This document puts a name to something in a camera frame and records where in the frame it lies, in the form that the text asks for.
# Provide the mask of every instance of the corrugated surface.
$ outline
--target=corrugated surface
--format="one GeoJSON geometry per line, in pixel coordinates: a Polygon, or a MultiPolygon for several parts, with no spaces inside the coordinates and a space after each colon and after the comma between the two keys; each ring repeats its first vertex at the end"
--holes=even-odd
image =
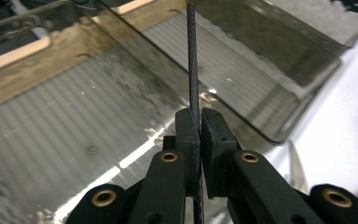
{"type": "MultiPolygon", "coordinates": [[[[197,28],[199,81],[263,133],[276,134],[291,117],[297,102],[294,93],[269,76],[280,71],[273,65],[265,67],[262,59],[256,65],[248,62],[211,34],[221,35],[217,27],[208,31],[199,25],[197,28]]],[[[187,67],[186,17],[183,14],[159,23],[144,34],[187,67]]]]}
{"type": "MultiPolygon", "coordinates": [[[[114,48],[1,104],[0,170],[17,202],[28,214],[54,212],[112,168],[123,171],[156,151],[183,106],[165,93],[162,82],[114,48]],[[120,163],[136,149],[134,160],[120,163]]],[[[152,155],[117,183],[127,188],[144,177],[152,155]]]]}

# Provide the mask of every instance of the white surface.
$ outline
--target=white surface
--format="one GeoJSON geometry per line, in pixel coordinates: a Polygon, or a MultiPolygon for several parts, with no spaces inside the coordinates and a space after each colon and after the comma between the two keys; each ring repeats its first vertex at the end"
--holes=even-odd
{"type": "MultiPolygon", "coordinates": [[[[329,183],[358,197],[358,44],[342,57],[342,62],[291,139],[310,187],[329,183]]],[[[266,157],[285,175],[286,148],[277,149],[266,157]]]]}

